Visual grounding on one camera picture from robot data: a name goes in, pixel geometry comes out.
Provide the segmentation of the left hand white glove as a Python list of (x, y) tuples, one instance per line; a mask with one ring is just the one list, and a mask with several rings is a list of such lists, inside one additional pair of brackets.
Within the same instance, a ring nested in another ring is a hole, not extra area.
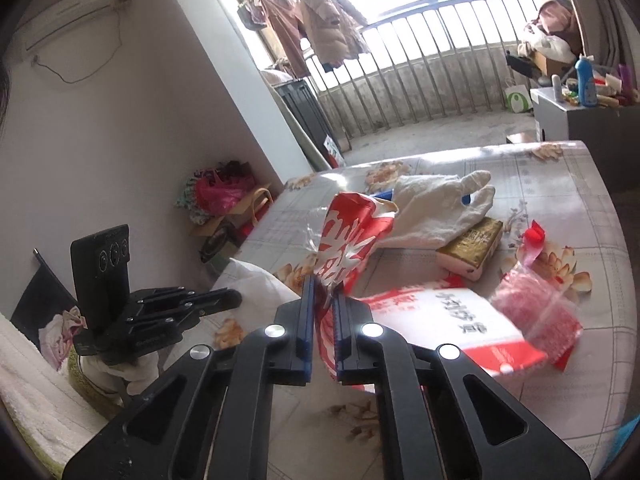
[(85, 378), (103, 392), (118, 393), (120, 387), (128, 396), (137, 396), (160, 376), (158, 353), (137, 358), (133, 363), (107, 365), (97, 356), (81, 356), (80, 369)]

